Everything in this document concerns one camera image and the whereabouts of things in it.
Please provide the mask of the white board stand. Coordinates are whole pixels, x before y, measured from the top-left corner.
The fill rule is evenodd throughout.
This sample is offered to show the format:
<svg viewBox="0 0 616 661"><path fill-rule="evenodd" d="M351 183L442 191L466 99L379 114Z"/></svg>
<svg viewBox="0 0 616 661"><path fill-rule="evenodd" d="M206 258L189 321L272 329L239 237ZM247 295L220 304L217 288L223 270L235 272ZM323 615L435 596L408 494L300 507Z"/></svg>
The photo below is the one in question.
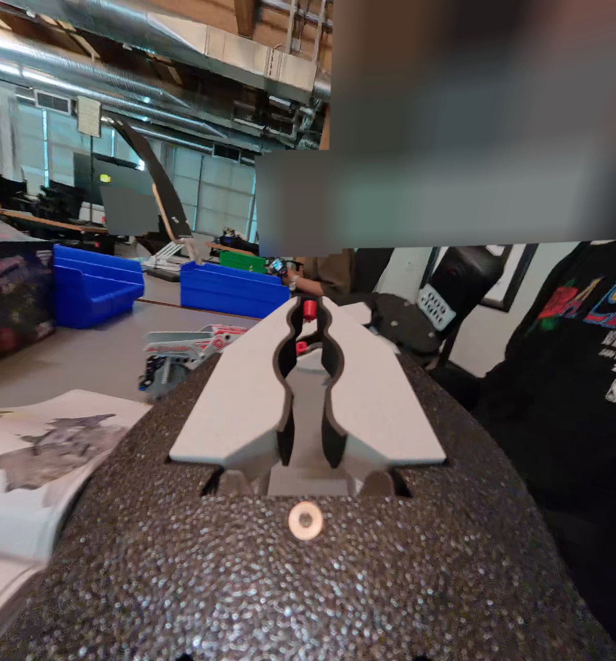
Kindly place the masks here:
<svg viewBox="0 0 616 661"><path fill-rule="evenodd" d="M193 262L202 265L204 260L199 252L199 245L194 238L180 239L179 243L171 241L157 253L143 261L143 272L156 279L179 283L183 265Z"/></svg>

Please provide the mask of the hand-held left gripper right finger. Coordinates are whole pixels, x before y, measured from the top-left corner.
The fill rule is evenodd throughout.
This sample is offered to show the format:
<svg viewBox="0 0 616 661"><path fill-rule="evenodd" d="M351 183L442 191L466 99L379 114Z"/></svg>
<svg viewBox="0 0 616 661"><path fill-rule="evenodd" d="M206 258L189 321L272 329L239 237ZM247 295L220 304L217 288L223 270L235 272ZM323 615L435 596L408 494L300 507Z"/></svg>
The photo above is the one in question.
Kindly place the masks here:
<svg viewBox="0 0 616 661"><path fill-rule="evenodd" d="M446 459L395 352L332 300L317 303L324 394L322 450L333 469L374 471Z"/></svg>

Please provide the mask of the grey red toy truck model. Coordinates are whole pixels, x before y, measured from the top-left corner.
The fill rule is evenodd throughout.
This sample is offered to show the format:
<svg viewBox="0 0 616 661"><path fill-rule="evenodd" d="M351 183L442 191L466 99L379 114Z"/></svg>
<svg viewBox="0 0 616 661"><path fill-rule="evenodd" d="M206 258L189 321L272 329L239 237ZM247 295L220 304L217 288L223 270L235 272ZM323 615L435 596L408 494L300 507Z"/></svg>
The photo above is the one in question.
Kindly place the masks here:
<svg viewBox="0 0 616 661"><path fill-rule="evenodd" d="M196 332L150 332L145 335L145 370L138 390L155 402L174 390L214 354L245 334L241 326L208 325Z"/></svg>

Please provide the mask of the green plastic bin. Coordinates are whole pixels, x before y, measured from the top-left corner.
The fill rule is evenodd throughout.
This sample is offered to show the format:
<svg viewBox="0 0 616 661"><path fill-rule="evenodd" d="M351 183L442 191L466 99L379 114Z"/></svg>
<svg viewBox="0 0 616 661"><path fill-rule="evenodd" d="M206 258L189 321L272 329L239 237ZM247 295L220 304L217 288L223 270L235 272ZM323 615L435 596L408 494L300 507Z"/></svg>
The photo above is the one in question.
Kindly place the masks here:
<svg viewBox="0 0 616 661"><path fill-rule="evenodd" d="M268 274L267 260L253 254L221 250L219 263L223 267L256 274Z"/></svg>

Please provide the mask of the silver ventilation duct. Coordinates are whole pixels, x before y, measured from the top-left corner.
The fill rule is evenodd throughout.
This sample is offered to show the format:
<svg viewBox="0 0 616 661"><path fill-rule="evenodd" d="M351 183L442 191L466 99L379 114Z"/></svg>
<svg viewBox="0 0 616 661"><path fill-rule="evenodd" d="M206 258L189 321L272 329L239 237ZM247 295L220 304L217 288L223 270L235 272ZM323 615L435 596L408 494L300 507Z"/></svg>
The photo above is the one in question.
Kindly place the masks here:
<svg viewBox="0 0 616 661"><path fill-rule="evenodd" d="M0 29L0 78L22 86L86 96L138 120L227 142L264 141L262 131L236 123L213 103L117 67Z"/></svg>

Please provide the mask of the instruction board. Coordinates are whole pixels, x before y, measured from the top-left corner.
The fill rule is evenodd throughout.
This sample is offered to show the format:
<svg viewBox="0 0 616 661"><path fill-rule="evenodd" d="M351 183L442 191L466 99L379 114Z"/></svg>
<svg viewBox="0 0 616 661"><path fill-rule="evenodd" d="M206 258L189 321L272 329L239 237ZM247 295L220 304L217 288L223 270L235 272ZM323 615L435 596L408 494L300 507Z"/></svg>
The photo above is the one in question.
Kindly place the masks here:
<svg viewBox="0 0 616 661"><path fill-rule="evenodd" d="M193 233L184 208L147 138L118 115L112 117L112 122L117 133L137 153L138 157L145 161L147 171L153 181L153 194L170 240L175 244L188 244L188 240L193 238Z"/></svg>

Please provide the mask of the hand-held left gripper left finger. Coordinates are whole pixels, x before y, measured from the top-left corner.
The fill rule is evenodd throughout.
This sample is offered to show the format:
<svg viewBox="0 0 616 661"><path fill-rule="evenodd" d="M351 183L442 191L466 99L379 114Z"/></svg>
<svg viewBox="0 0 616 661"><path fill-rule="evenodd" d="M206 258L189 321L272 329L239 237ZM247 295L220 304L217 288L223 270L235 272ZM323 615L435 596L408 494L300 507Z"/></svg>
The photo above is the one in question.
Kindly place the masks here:
<svg viewBox="0 0 616 661"><path fill-rule="evenodd" d="M293 392L303 304L292 297L221 353L172 446L172 461L226 470L289 464L295 438Z"/></svg>

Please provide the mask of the building instruction booklet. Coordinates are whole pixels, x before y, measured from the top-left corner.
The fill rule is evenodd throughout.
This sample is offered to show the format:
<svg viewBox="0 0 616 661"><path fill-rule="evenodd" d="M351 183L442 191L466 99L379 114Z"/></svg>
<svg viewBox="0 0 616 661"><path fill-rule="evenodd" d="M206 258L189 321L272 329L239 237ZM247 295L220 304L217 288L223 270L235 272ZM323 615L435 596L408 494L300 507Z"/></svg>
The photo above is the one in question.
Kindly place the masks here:
<svg viewBox="0 0 616 661"><path fill-rule="evenodd" d="M0 633L47 568L85 484L149 409L82 390L0 408Z"/></svg>

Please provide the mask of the blue plastic bin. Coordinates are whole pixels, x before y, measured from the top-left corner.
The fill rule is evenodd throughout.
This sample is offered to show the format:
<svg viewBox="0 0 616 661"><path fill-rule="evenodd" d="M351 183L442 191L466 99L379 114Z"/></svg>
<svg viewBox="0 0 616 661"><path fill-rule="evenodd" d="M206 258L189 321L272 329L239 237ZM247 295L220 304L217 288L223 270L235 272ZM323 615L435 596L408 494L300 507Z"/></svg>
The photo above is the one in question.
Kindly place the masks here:
<svg viewBox="0 0 616 661"><path fill-rule="evenodd" d="M54 246L57 326L87 329L130 314L145 293L138 261Z"/></svg>
<svg viewBox="0 0 616 661"><path fill-rule="evenodd" d="M261 319L290 297L289 288L276 276L195 262L180 269L183 307Z"/></svg>

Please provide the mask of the black toy set box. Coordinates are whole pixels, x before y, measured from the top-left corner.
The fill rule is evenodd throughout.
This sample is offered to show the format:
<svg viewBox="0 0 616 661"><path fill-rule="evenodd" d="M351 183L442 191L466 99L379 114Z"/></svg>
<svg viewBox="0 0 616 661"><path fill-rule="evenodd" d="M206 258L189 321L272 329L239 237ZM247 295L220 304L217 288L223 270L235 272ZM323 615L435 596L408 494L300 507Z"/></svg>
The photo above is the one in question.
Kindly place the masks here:
<svg viewBox="0 0 616 661"><path fill-rule="evenodd" d="M47 241L0 241L0 359L56 331L55 255Z"/></svg>

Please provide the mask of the framed marker sign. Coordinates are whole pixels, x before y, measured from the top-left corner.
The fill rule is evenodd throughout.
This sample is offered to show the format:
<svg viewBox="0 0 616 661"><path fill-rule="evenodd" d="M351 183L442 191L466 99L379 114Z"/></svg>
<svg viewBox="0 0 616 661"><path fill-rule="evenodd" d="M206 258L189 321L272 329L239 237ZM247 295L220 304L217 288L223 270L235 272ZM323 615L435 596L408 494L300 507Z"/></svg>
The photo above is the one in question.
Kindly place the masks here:
<svg viewBox="0 0 616 661"><path fill-rule="evenodd" d="M457 318L479 306L508 312L535 252L535 244L433 248L417 303L442 302Z"/></svg>

